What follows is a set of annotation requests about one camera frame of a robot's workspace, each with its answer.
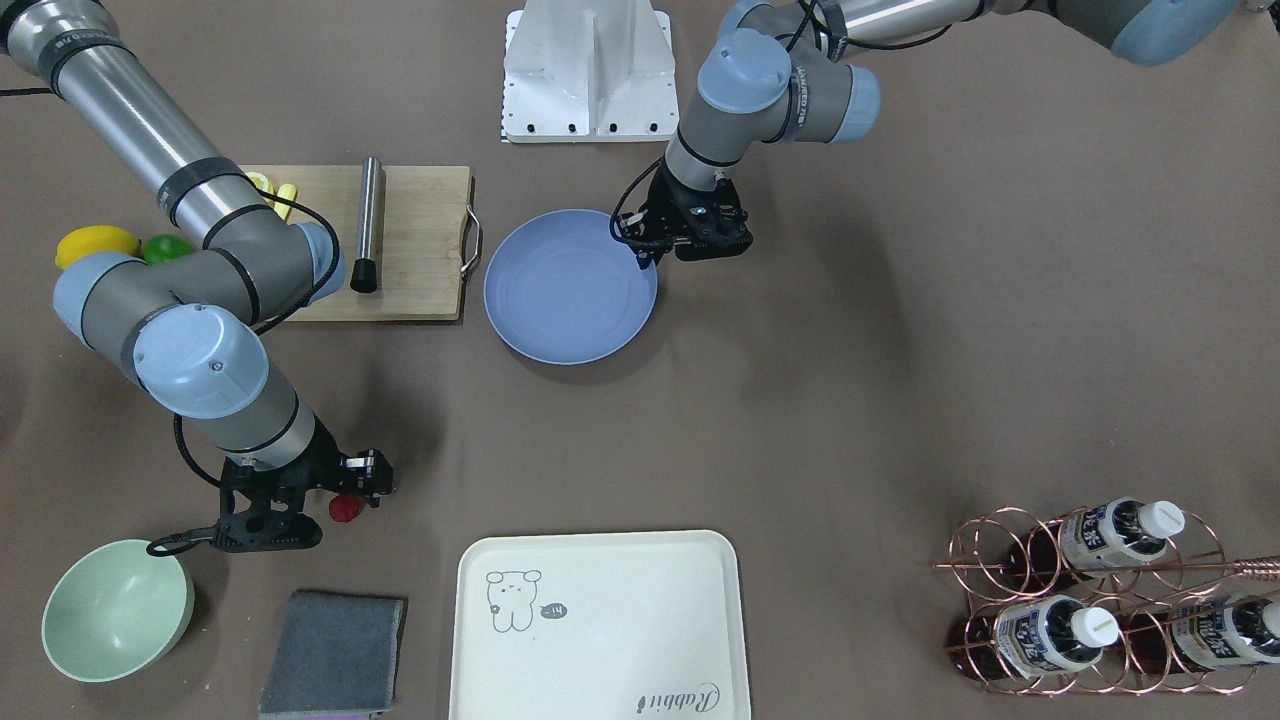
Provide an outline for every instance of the wooden cutting board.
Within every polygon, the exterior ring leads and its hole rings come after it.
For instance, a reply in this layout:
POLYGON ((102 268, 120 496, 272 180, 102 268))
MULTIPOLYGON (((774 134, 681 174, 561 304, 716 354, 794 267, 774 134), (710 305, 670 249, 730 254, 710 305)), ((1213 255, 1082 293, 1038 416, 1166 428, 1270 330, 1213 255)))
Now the wooden cutting board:
MULTIPOLYGON (((360 218, 360 165, 246 165, 275 187, 298 186, 298 202, 338 231, 347 256, 342 290, 298 310, 289 322, 456 320, 462 302, 462 243, 471 201, 471 168, 385 165, 387 197, 379 290, 349 287, 360 218)), ((293 210, 291 223, 311 222, 293 210)))

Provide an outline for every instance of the green bowl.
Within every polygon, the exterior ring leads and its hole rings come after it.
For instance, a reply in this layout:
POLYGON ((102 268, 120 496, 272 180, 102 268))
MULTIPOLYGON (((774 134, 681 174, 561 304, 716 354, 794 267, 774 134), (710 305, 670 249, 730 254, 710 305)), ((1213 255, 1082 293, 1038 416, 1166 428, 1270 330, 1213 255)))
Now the green bowl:
POLYGON ((45 655, 68 678, 118 680, 177 644, 196 598, 175 557, 151 557, 125 539, 81 557, 58 580, 41 623, 45 655))

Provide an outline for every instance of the table surface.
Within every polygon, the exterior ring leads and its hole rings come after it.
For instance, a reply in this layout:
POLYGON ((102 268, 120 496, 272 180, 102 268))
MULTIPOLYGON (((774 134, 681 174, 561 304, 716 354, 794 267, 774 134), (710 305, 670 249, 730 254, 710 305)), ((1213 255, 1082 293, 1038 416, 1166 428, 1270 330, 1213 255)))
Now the table surface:
MULTIPOLYGON (((728 4, 658 3, 682 99, 728 4)), ((511 0, 109 6, 233 159, 472 167, 490 254, 541 213, 611 209, 662 150, 500 143, 511 0)), ((859 63, 884 88, 872 135, 754 147, 737 182, 755 247, 663 263, 653 318, 614 356, 508 350, 484 266, 457 323, 273 332, 274 361, 344 448, 387 452, 399 489, 323 520, 315 550, 183 556, 187 637, 105 685, 45 660, 49 591, 93 547, 209 524, 215 497, 169 415, 49 300, 64 233, 163 217, 64 104, 0 100, 0 716, 255 717, 285 600, 316 588, 408 598, 394 716, 444 717, 467 546, 685 528, 737 550, 756 717, 1133 716, 961 679, 941 643, 963 597, 929 564, 996 506, 1120 495, 1178 501, 1233 556, 1280 551, 1280 40, 1240 13, 1142 69, 1027 14, 859 63)), ((5 61, 0 83, 32 78, 5 61)), ((1142 702, 1270 716, 1280 671, 1230 700, 1142 702)))

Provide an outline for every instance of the light blue joint cap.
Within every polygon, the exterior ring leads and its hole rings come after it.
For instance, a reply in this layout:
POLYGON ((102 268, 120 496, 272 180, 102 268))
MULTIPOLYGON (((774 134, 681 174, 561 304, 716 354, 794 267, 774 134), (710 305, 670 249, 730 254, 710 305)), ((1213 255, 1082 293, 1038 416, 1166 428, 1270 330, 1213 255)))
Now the light blue joint cap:
POLYGON ((759 8, 760 5, 769 5, 765 0, 737 0, 732 8, 724 13, 724 19, 721 20, 719 32, 716 37, 724 37, 726 35, 737 29, 737 26, 742 23, 742 18, 749 15, 751 10, 759 8))
POLYGON ((248 407, 270 368, 262 341, 216 305, 170 307, 142 328, 133 346, 133 369, 151 397, 197 420, 248 407))
POLYGON ((845 119, 840 122, 840 129, 827 142, 852 142, 867 137, 867 133, 876 126, 879 118, 879 81, 876 73, 867 68, 849 69, 854 74, 854 88, 849 95, 849 108, 845 109, 845 119))
POLYGON ((749 115, 778 101, 791 82, 791 55, 767 35, 739 28, 716 44, 698 72, 698 94, 723 113, 749 115))
POLYGON ((63 319, 67 329, 81 338, 84 347, 92 350, 84 340, 84 304, 97 287, 97 281, 125 263, 141 261, 124 252, 93 252, 72 263, 58 278, 58 284, 54 286, 54 313, 63 319))
POLYGON ((1111 54, 1152 67, 1201 44, 1240 4, 1236 0, 1152 0, 1111 44, 1111 54))
MULTIPOLYGON (((320 281, 333 260, 333 241, 329 240, 329 233, 316 223, 298 223, 298 227, 302 228, 302 234, 306 236, 307 245, 311 246, 311 282, 315 283, 320 281)), ((338 269, 333 272, 333 277, 324 283, 320 292, 311 296, 311 302, 307 305, 315 305, 321 299, 338 292, 344 282, 347 282, 347 256, 342 247, 338 247, 338 269)))

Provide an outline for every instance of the folded towel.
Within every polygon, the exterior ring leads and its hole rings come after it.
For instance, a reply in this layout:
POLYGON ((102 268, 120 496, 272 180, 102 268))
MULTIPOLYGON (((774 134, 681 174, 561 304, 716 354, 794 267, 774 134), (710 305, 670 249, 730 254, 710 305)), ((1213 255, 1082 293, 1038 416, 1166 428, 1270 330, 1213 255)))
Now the folded towel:
POLYGON ((293 593, 259 717, 348 720, 390 710, 403 614, 403 600, 293 593))

